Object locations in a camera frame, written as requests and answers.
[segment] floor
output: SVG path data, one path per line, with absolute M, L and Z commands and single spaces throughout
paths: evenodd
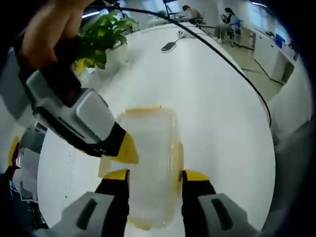
M 253 59 L 253 50 L 247 48 L 231 47 L 229 42 L 224 42 L 222 47 L 234 58 L 243 69 L 249 80 L 262 94 L 266 102 L 269 102 L 278 94 L 282 84 L 277 83 L 267 76 L 260 65 Z

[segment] white table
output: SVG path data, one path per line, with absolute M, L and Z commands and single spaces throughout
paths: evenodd
M 167 25 L 128 36 L 129 65 L 99 93 L 115 116 L 130 107 L 173 108 L 184 145 L 184 167 L 206 174 L 216 192 L 234 200 L 260 230 L 275 181 L 274 147 L 264 109 L 250 85 L 198 39 L 181 39 L 171 52 L 161 53 L 166 43 L 177 39 L 177 31 Z M 219 44 L 202 37 L 237 65 Z M 98 167 L 98 158 L 75 151 L 47 132 L 39 161 L 38 197 L 49 226 L 58 222 L 70 202 L 95 190 L 100 182 Z M 181 201 L 166 229 L 143 232 L 127 226 L 125 236 L 161 236 L 162 232 L 184 236 L 180 207 Z

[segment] transparent plastic box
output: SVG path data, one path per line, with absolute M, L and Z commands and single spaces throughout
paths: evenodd
M 183 148 L 175 112 L 161 107 L 126 110 L 116 121 L 133 137 L 139 163 L 111 162 L 111 170 L 130 170 L 128 222 L 149 230 L 167 225 L 180 197 Z M 102 158 L 104 166 L 109 166 Z

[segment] potted plant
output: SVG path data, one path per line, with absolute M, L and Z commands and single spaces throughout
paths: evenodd
M 166 11 L 158 11 L 157 12 L 157 14 L 159 15 L 159 16 L 167 16 L 167 12 Z
M 127 40 L 123 32 L 132 31 L 132 25 L 137 24 L 129 17 L 117 19 L 115 16 L 118 13 L 118 11 L 112 11 L 102 15 L 80 30 L 80 55 L 76 68 L 95 67 L 103 74 L 117 72 L 120 67 L 117 54 L 120 50 L 127 53 Z
M 266 34 L 270 36 L 272 39 L 275 38 L 275 34 L 272 31 L 266 31 Z

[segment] white pot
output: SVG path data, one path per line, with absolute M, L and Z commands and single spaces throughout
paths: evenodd
M 127 45 L 123 44 L 116 49 L 107 49 L 107 63 L 105 69 L 95 67 L 97 74 L 101 79 L 112 78 L 120 69 L 122 65 L 128 63 Z

